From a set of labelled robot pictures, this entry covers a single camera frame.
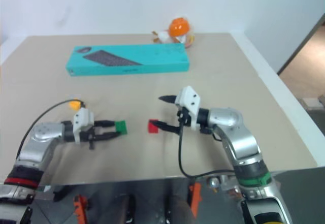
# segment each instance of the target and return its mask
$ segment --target black keyboard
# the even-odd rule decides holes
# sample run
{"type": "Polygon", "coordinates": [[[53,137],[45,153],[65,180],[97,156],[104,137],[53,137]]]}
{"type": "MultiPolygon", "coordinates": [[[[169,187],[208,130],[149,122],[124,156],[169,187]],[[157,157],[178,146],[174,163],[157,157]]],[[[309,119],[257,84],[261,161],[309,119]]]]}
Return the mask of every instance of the black keyboard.
{"type": "Polygon", "coordinates": [[[111,53],[108,53],[104,50],[99,50],[96,51],[92,54],[89,55],[85,55],[83,56],[85,59],[88,60],[92,60],[95,62],[98,62],[100,64],[103,64],[105,66],[110,66],[110,67],[114,67],[114,66],[137,66],[137,65],[142,65],[140,63],[128,60],[128,59],[124,59],[122,57],[113,55],[111,53]]]}

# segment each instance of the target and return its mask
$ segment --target table surface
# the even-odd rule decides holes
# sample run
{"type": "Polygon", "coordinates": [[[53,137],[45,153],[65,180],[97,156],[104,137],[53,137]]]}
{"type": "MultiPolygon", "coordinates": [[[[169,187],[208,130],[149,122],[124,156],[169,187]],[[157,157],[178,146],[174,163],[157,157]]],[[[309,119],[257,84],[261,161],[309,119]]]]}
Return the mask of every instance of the table surface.
{"type": "MultiPolygon", "coordinates": [[[[0,181],[10,172],[31,122],[53,104],[80,98],[95,119],[126,120],[128,134],[111,141],[60,144],[42,184],[79,184],[181,176],[178,136],[149,134],[149,119],[176,125],[177,108],[158,100],[191,85],[204,108],[243,114],[271,171],[316,167],[316,162],[256,71],[229,34],[199,34],[187,50],[188,72],[70,77],[65,65],[75,46],[150,44],[150,35],[28,37],[2,66],[0,181]]],[[[61,106],[41,121],[71,120],[61,106]]],[[[230,169],[220,143],[184,130],[182,160],[190,174],[230,169]]]]}

